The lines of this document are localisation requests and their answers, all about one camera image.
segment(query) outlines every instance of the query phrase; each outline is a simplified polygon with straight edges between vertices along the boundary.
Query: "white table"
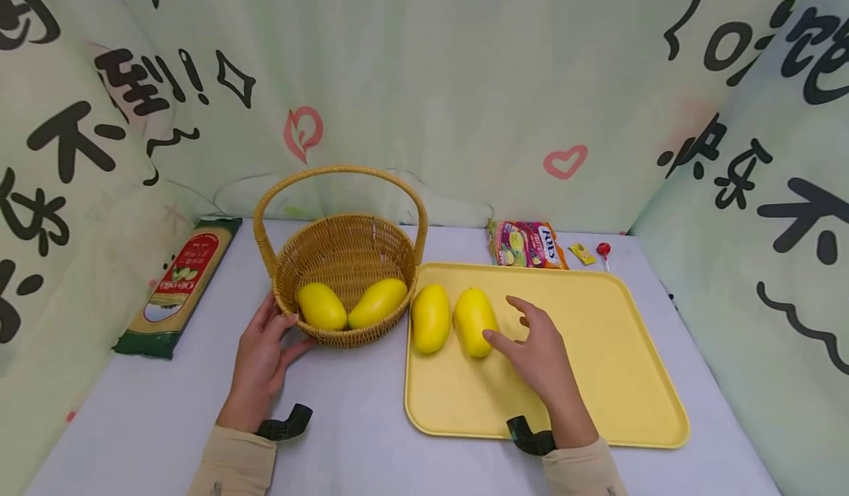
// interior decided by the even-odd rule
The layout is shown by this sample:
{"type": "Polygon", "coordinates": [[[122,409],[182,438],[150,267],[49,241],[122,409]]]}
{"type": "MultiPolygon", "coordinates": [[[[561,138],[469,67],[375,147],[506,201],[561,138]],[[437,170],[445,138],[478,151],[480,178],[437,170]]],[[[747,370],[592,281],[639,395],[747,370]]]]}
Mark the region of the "white table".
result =
{"type": "MultiPolygon", "coordinates": [[[[302,224],[269,222],[268,235],[279,248],[302,224]]],[[[406,230],[414,235],[414,228],[406,230]]],[[[778,496],[638,240],[561,233],[559,243],[594,248],[602,238],[692,428],[681,450],[614,449],[631,495],[778,496]]],[[[571,267],[581,268],[567,255],[571,267]]],[[[485,232],[431,228],[424,261],[490,263],[485,232]]],[[[227,396],[237,340],[268,288],[246,220],[174,360],[113,357],[27,494],[185,494],[227,396]]],[[[511,442],[431,438],[413,428],[403,407],[406,334],[400,324],[362,349],[318,347],[290,369],[274,416],[285,419],[295,402],[314,414],[301,438],[280,446],[268,494],[548,495],[540,459],[511,442]]]]}

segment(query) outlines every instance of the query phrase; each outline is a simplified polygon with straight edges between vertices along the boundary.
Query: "red lollipop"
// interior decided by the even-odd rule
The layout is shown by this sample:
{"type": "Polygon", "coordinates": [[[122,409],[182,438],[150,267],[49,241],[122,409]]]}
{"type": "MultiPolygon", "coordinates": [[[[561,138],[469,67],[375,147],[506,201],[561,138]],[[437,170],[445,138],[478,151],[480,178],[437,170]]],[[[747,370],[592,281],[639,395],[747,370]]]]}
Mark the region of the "red lollipop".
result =
{"type": "Polygon", "coordinates": [[[610,255],[610,244],[608,244],[607,242],[602,242],[598,244],[598,247],[596,247],[595,252],[601,255],[604,260],[604,271],[610,273],[610,265],[609,263],[607,263],[607,256],[610,255]]]}

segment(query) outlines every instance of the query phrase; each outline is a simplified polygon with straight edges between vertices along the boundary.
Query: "beige sleeve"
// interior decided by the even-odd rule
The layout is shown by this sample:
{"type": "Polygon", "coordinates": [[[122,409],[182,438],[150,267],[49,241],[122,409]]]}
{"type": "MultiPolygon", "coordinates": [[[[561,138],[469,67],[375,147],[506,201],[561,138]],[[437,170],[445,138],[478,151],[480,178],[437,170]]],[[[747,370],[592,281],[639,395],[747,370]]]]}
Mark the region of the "beige sleeve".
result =
{"type": "Polygon", "coordinates": [[[552,496],[627,496],[603,439],[582,448],[554,450],[542,458],[552,496]]]}
{"type": "Polygon", "coordinates": [[[188,496],[264,496],[276,455],[261,436],[213,427],[188,496]]]}

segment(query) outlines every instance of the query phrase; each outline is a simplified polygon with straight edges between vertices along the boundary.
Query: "yellow tray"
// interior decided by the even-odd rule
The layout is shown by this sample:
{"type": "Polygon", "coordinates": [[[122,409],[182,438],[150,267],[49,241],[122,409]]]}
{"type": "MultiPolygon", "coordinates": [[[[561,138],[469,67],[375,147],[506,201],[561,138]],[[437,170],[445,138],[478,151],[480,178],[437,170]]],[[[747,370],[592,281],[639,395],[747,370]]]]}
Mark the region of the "yellow tray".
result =
{"type": "MultiPolygon", "coordinates": [[[[441,284],[453,305],[476,287],[492,301],[498,326],[525,339],[520,314],[504,296],[533,302],[563,335],[581,395],[610,444],[676,448],[689,437],[687,413],[654,350],[631,294],[613,275],[589,271],[427,263],[418,288],[441,284]]],[[[420,355],[408,328],[404,408],[415,427],[437,436],[510,439],[507,419],[525,416],[533,431],[551,428],[537,395],[504,356],[465,355],[452,328],[442,350],[420,355]]]]}

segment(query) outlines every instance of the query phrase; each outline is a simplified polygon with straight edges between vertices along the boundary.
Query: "black wrist strap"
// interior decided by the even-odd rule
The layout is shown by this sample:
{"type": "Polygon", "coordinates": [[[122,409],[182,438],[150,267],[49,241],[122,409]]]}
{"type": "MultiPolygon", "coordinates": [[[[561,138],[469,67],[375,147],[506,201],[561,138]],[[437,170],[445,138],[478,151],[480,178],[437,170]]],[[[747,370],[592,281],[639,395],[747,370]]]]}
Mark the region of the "black wrist strap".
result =
{"type": "Polygon", "coordinates": [[[269,441],[285,441],[301,435],[307,429],[312,418],[312,409],[296,403],[285,420],[266,419],[260,425],[255,435],[269,441]]]}
{"type": "Polygon", "coordinates": [[[510,436],[513,438],[514,444],[522,452],[530,453],[530,455],[548,455],[548,453],[557,450],[551,430],[532,433],[531,427],[529,427],[527,419],[524,416],[514,417],[508,420],[507,428],[510,430],[510,436]]]}

